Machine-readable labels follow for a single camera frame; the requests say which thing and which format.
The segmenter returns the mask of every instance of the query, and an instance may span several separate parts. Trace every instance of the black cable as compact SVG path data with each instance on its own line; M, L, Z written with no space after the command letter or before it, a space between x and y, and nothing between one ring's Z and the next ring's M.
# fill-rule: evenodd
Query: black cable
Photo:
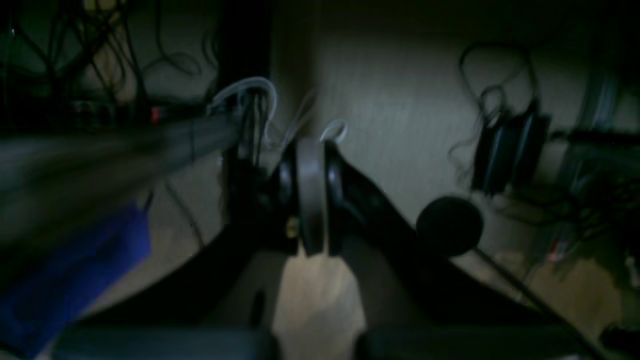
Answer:
M255 167L259 167L260 166L260 150L262 149L262 135L264 134L264 127L267 124L268 113L267 113L267 109L266 109L265 104L264 104L264 100L266 99L266 94L260 92L256 96L258 97L258 100L257 100L257 106L258 106L258 112L257 112L257 117L258 117L258 144L257 144L256 150L255 150L255 163L254 163L254 166Z
M489 255L484 253L478 247L474 248L474 252L490 267L492 267L500 276L505 279L510 285L516 288L522 295L524 295L529 301L531 301L538 309L540 309L545 315L551 319L561 323L571 332L571 335L589 352L589 355L593 359L604 360L605 357L600 351L594 347L583 335L573 326L567 319L563 318L549 305L542 301L536 294L533 293L525 284L519 279L513 276L509 271L496 263Z
M140 70L140 66L138 65L138 59L136 57L136 52L133 49L133 44L131 41L131 32L129 31L129 15L128 11L122 11L122 0L116 1L117 7L120 10L120 15L122 16L122 26L125 32L125 38L127 38L127 47L129 48L129 56L131 57L131 65L132 71L136 76L136 82L138 85L138 95L136 96L136 115L142 119L142 121L147 122L149 117L151 116L150 104L149 104L149 96L147 93L147 88L145 87L145 81L142 76L142 71Z
M469 96L471 96L471 98L476 102L478 108L480 109L480 112L483 115L487 115L487 111L484 106L483 99L481 98L481 96L476 95L476 92L473 90L473 87L471 86L471 82L469 81L467 74L465 72L465 62L469 54L474 52L475 50L482 49L482 48L512 50L518 53L522 57L527 67L527 73L529 75L529 82L531 84L531 90L532 90L531 104L537 104L540 101L540 86L538 83L538 77L533 69L533 63L531 61L531 55L529 54L529 50L519 45L510 44L510 43L478 42L468 46L462 52L462 54L460 55L460 59L458 60L458 70L460 72L460 76L462 78L462 82L465 86L465 89L467 90ZM510 81L512 77L514 78L517 75L517 73L514 75L514 72L512 72L506 80ZM502 86L504 85L505 82L506 81L503 80L500 82L500 85L494 85L494 86Z
M29 46L31 50L39 57L40 61L45 65L47 76L49 78L49 84L51 85L51 92L53 96L57 96L60 93L60 84L58 83L58 77L56 76L56 71L53 68L53 65L49 61L47 55L42 51L42 49L36 44L27 33L20 27L19 24L13 24L13 30L15 31L15 36L20 36Z
M518 213L509 212L507 211L508 208L496 208L495 206L493 206L492 200L489 200L490 201L489 205L491 209L497 214L529 226L539 227L539 226L550 225L550 224L554 224L556 222L562 222L562 221L571 222L571 223L580 225L582 221L584 221L584 219L580 218L580 214L582 213L582 211L588 208L584 204L581 204L580 201L568 190L558 186L528 186L528 189L530 190L536 190L536 191L545 190L546 192L551 190L559 194L558 196L555 196L552 199L545 200L544 199L545 197L542 197L541 194L539 193L536 194L537 196L534 196L534 197L530 197L526 195L523 192L526 189L527 188L525 187L515 189L513 192L515 197L505 195L505 194L496 194L495 196L503 197L507 200L515 202L516 204L518 203L525 204L531 208L538 208L542 210L545 214L551 213L552 209L558 208L558 207L563 207L563 208L568 207L568 210L560 214L553 213L551 214L552 215L551 218L535 221L535 220L531 220L530 218L525 218Z
M95 75L98 78L98 81L100 81L100 84L102 85L102 89L104 90L104 93L109 97L110 101L116 102L116 97L115 97L115 94L113 93L113 89L107 86L107 82L104 80L104 77L102 76L102 72L98 69L98 66L95 63L94 54L92 53L92 50L88 49L86 46L85 41L88 41L89 39L89 29L88 29L88 23L86 22L86 20L84 18L82 18L82 20L83 20L82 21L83 34L80 33L80 29L78 29L77 26L71 26L71 30L73 34L76 36L83 51L87 52L88 55L91 56L91 60L89 64L92 66L93 71L95 72Z
M164 46L162 44L162 39L160 36L160 30L162 28L161 27L161 21L162 21L161 0L156 0L155 5L156 5L156 46L157 46L158 52L160 52L161 57L160 59L154 60L151 63L147 64L143 68L142 72L144 73L160 63L167 63L171 65L171 67L173 67L175 70L185 75L195 76L195 75L202 74L202 68L200 66L200 63L198 63L198 60L196 60L193 56L183 52L167 54L167 52L164 50ZM178 64L175 61L175 59L177 58L184 58L185 60L187 60L187 62L192 63L195 66L195 70L187 69L186 67L183 67L182 65Z
M58 23L60 22L61 16L62 16L61 12L57 12L54 15L53 20L51 21L51 27L49 28L49 41L47 42L47 57L49 61L51 61L51 63L54 65L54 67L55 67L56 61L53 60L53 48L54 48L54 42L56 38L56 30L58 29Z
M118 69L120 71L120 76L117 80L113 80L113 85L111 87L111 91L113 93L118 92L119 90L121 90L127 83L127 70L125 68L124 65L124 61L127 62L127 64L133 68L133 64L131 62L130 59L128 59L126 57L126 53L124 51L124 48L122 47L122 45L120 44L120 42L118 41L112 41L112 34L115 32L115 30L112 28L110 21L111 18L113 16L113 12L109 12L109 13L104 13L100 7L99 1L96 1L96 12L97 12L97 16L92 17L89 16L88 14L84 13L84 23L86 25L91 24L94 29L96 30L97 33L106 33L108 34L108 37L104 43L104 45L107 45L107 47L109 48L109 50L113 53L113 57L117 62L118 65ZM116 49L116 47L113 45L113 42L116 42L118 49Z
M55 44L55 49L52 50L51 55L49 56L49 58L51 59L51 62L56 65L58 64L58 60L60 59L60 54L62 53L62 49L64 48L65 45L65 34L67 33L67 30L69 29L69 23L65 22L62 25L62 29L60 31L60 38L58 39L57 44Z
M67 26L70 26L70 22L75 21L74 19L73 17L67 19ZM60 81L62 83L72 83L76 76L90 64L95 53L107 42L110 35L110 31L100 31L95 38L85 42L85 46L89 48L89 51L81 51L73 60L60 69Z
M200 41L200 47L202 50L202 54L204 55L205 60L211 66L212 69L218 69L218 59L217 59L217 48L218 42L216 41L216 28L211 27L202 35L202 40ZM208 49L211 47L211 55L209 54Z
M196 241L198 242L198 247L200 249L204 248L205 243L202 237L202 232L200 231L200 228L198 227L198 223L196 222L195 217L191 213L191 210L189 210L189 208L182 201L182 199L180 198L178 193L175 191L171 183L169 183L169 180L164 182L164 187L166 188L167 193L173 199L175 204L178 205L178 208L180 209L184 218L189 222L189 225L191 226L191 230L193 230L193 234L195 235Z
M149 209L151 208L151 205L153 205L154 203L154 197L156 196L156 193L154 192L154 189L152 188L151 190L149 190L149 195L147 195L147 199L145 200L145 205L143 207L143 209L148 213Z
M491 112L487 112L486 110L486 100L490 94L498 93L500 95L500 104L498 107ZM507 93L504 91L504 87L502 85L491 85L487 86L482 93L480 93L480 104L481 104L481 114L483 115L481 120L485 125L489 125L492 119L499 119L499 117L509 111L509 106L507 102Z

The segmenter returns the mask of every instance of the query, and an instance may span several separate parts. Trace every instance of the wire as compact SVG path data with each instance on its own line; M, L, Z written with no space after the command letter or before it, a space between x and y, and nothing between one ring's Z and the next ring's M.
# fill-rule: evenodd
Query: wire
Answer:
M467 77L467 74L465 72L465 62L467 60L467 57L469 56L469 54L471 54L472 52L474 52L475 50L478 49L482 49L482 48L494 48L494 49L505 49L505 50L512 50L515 51L516 53L518 53L523 61L526 64L527 67L527 73L529 75L529 82L531 84L531 90L532 90L532 95L531 95L531 104L534 103L538 103L540 101L540 86L538 83L538 77L533 69L533 64L531 61L531 55L529 54L529 51L524 48L521 47L519 45L516 44L511 44L511 43L501 43L501 42L478 42L475 44L472 44L470 46L468 46L460 55L460 59L458 60L458 70L460 72L460 76L462 78L462 82L465 86L465 89L467 90L469 96L471 96L471 98L476 102L476 104L478 105L478 108L480 109L480 112L483 115L487 115L486 112L486 108L484 106L484 101L482 99L482 96L478 96L476 95L476 92L473 90L471 83ZM511 79L513 79L518 72L512 72L506 80L511 81ZM500 85L493 85L494 87L501 87L506 81L501 81Z
M60 22L60 18L62 17L61 12L57 12L54 15L53 20L51 21L51 27L49 28L49 41L47 43L47 57L55 66L56 60L53 59L53 48L54 48L54 39L56 35L56 30L58 29L58 23Z
M146 71L148 71L149 69L155 67L156 65L159 65L160 63L168 63L169 65L171 65L171 67L173 67L175 70L188 75L188 76L195 76L195 75L200 75L202 74L202 67L200 66L200 63L198 63L198 60L196 60L193 56L186 54L186 53L173 53L173 54L167 54L166 51L164 50L164 46L162 44L162 39L160 36L160 30L161 30L161 21L162 21L162 12L161 12L161 8L162 8L162 3L161 0L155 0L155 5L156 5L156 46L158 49L158 52L160 53L161 57L160 59L154 60L151 63L147 64L143 69L142 69L142 73L145 73ZM184 67L180 64L177 63L176 59L178 58L183 58L185 59L187 62L190 62L192 65L194 65L195 69L189 69L187 67Z
M142 71L140 70L140 66L138 65L136 52L133 49L131 32L129 31L129 16L126 11L122 11L122 0L116 0L116 3L118 9L120 10L120 14L122 15L122 27L124 28L125 38L127 39L127 47L129 48L129 56L131 57L132 70L134 72L134 75L136 76L136 82L138 83L138 96L136 97L136 100L138 106L142 109L136 109L136 114L143 120L147 120L149 116L151 116L149 96L145 87L145 80L142 76Z
M349 124L346 120L335 119L324 127L323 132L320 134L320 142L333 141L335 143L341 143L347 138L349 134Z
M216 35L216 28L211 27L202 35L202 40L200 42L202 54L204 55L204 58L209 66L211 66L211 68L214 70L218 69L218 41ZM209 46L211 46L211 55L209 55L209 52L207 50Z
M127 82L127 71L125 69L124 66L124 61L122 58L125 58L125 60L128 63L131 63L129 61L128 58L126 58L126 55L124 54L124 52L121 52L120 54L118 54L118 52L116 51L115 47L113 46L113 44L111 43L111 38L113 37L113 33L115 32L114 29L111 27L111 19L113 18L113 12L103 12L102 8L100 7L100 1L96 0L95 1L95 9L97 12L97 16L96 17L91 17L88 16L88 14L85 12L83 13L84 17L84 24L85 26L87 26L88 24L92 24L95 28L95 30L100 33L100 32L106 32L107 34L107 38L105 41L105 44L107 45L107 47L111 50L111 52L113 53L113 57L117 62L118 65L118 69L120 70L120 77L117 80L112 80L113 84L111 87L111 92L115 93L119 90L121 90Z
M278 91L276 90L275 85L270 82L269 79L255 76L252 78L246 78L238 81L237 83L233 83L226 88L220 90L214 97L211 103L207 106L207 112L211 114L213 109L222 105L225 100L229 97L238 95L243 93L245 90L250 88L260 88L267 92L270 97L271 104L269 105L269 115L267 116L266 127L268 127L273 120L273 115L275 115L276 108L278 106Z
M511 274L508 270L503 268L501 265L496 263L489 255L484 253L478 247L474 248L474 252L491 268L493 268L503 279L505 279L510 285L516 288L520 293L522 293L529 301L531 301L538 309L540 309L543 313L545 313L551 319L562 324L565 329L568 329L572 336L589 352L589 354L593 357L593 359L602 359L605 357L600 353L600 351L594 347L583 335L580 333L575 326L573 326L567 319L563 318L560 314L558 314L555 310L553 310L547 303L542 301L536 294L531 291L522 281L518 280L513 274Z
M80 43L80 46L82 47L83 51L87 54L87 57L90 57L90 64L93 68L93 71L95 72L96 77L98 78L98 81L100 81L100 84L102 85L102 88L104 89L105 94L109 97L109 100L111 100L112 102L116 102L116 98L115 95L111 89L110 86L107 86L106 81L104 80L104 77L102 76L102 72L98 69L98 66L95 63L94 60L94 55L91 52L91 49L88 49L86 46L86 42L89 39L89 33L88 33L88 26L87 26L87 22L83 21L83 32L84 34L80 34L80 29L77 28L77 26L71 26L72 32L73 34L76 36L78 42Z
M147 195L147 199L145 200L145 205L143 207L143 209L148 213L149 209L151 208L151 205L153 205L154 203L154 197L156 196L156 193L154 191L153 188L151 188L151 190L149 190L149 194Z
M479 124L479 121L481 119L482 118L478 116L478 122L476 122L476 124ZM454 153L458 149L462 149L464 147L468 147L475 144L478 138L480 137L481 128L482 128L481 126L476 126L474 128L474 133L469 138L456 142L449 148L449 151L447 151L447 159L449 160L449 163L451 163L456 169L456 183L458 184L458 186L462 188L468 188L468 186L465 186L464 182L471 175L474 169L474 166L473 164L465 165L460 159L458 159L454 155Z
M282 141L280 142L280 145L276 147L277 149L281 151L284 150L287 145L289 145L289 143L291 143L291 141L296 137L298 131L300 131L300 129L311 119L311 115L313 115L313 111L316 108L316 95L317 90L313 88L309 90L302 98L302 101L300 102L300 105L298 106L298 109L296 110L296 113L293 116L293 119L291 120L291 123L289 124L289 127L287 128ZM305 107L307 107L307 104L311 100L314 100L314 102L312 103L311 107L303 114ZM272 124L267 123L267 126L264 129L264 138L267 140L269 148L275 147L271 137L269 136L269 129L272 126Z
M56 71L53 69L53 65L49 61L47 55L42 51L42 49L36 44L27 33L20 27L18 24L13 24L13 30L15 31L16 36L20 36L29 46L31 50L40 58L40 61L45 65L47 76L49 77L49 84L52 86L52 94L57 95L60 90L60 86L58 84L58 78L56 77Z
M171 185L169 180L166 180L164 182L164 187L166 188L166 192L169 194L169 197L171 197L171 199L180 209L182 216L184 216L184 218L189 222L189 225L191 226L191 230L193 231L196 241L198 242L198 247L200 249L203 249L205 247L204 238L202 237L202 232L200 231L200 227L198 226L198 223L196 222L196 219L193 216L191 210L189 210L189 208L185 205L184 201L182 201L182 199L180 198L180 195L178 195L178 192L175 191L175 188Z
M255 163L254 166L260 165L260 151L262 149L262 137L264 136L264 128L266 127L266 104L264 104L264 96L259 94L257 101L254 102L255 116L258 120L258 144L255 149Z
M580 222L579 215L580 215L580 211L584 209L584 206L581 205L579 201L568 190L565 190L559 187L553 187L553 186L529 186L528 190L538 191L538 193L535 194L536 197L528 197L525 193L523 193L524 189L525 188L519 188L517 190L514 190L513 193L514 195L516 195L515 197L505 195L505 194L496 194L495 196L503 197L513 202L514 203L513 205L524 204L526 206L529 206L530 208L537 208L539 210L542 210L543 214L545 215L547 213L552 212L553 208L557 208L561 206L562 208L569 207L569 210L564 211L561 214L552 213L551 215L553 217L551 218L531 220L530 218L524 217L519 213L508 211L508 209L512 208L513 205L507 206L505 208L498 208L493 203L493 199L485 198L487 205L495 213L529 226L539 227L539 226L549 225L549 224L553 224L560 221L567 221L567 222L574 222L574 223ZM543 196L544 194L540 193L540 191L542 190L544 190L545 192L554 191L554 192L560 193L560 195L550 200L538 200L538 199L546 198L545 196Z

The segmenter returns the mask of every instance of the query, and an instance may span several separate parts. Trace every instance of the headphone ear cup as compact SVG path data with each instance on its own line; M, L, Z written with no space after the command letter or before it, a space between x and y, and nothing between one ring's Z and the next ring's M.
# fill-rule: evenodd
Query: headphone ear cup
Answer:
M487 195L503 192L513 171L522 117L506 112L492 127L485 127L480 135L474 158L472 189Z
M513 165L511 182L514 186L530 183L536 173L542 148L547 141L547 133L551 117L540 116L534 112L529 116L523 126L518 150Z

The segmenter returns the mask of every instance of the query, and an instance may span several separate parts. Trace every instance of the headphones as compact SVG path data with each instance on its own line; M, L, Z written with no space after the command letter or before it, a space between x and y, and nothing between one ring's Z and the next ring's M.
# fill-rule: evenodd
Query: headphones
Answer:
M476 96L465 75L464 63L467 56L479 48L512 50L522 57L533 91L531 101L523 113L514 114L506 104L502 84L514 75L500 85L487 87L479 97ZM538 78L528 50L513 44L477 43L462 53L458 67L465 87L480 110L481 132L474 157L471 189L492 196L504 192L509 183L513 186L530 183L540 160L551 118L540 113ZM500 95L500 105L496 110L488 111L486 99L494 93Z

